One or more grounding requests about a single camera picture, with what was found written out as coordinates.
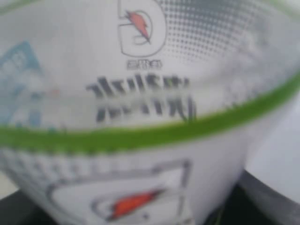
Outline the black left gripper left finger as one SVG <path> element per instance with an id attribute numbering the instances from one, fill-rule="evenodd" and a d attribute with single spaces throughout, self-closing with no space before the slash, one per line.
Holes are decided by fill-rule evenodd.
<path id="1" fill-rule="evenodd" d="M 1 225 L 55 225 L 47 213 L 22 191 L 15 191 L 0 200 Z"/>

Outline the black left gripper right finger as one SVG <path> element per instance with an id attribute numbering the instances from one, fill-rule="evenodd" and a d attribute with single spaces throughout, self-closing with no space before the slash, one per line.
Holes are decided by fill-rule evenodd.
<path id="1" fill-rule="evenodd" d="M 245 171 L 207 225 L 298 225 L 300 204 Z"/>

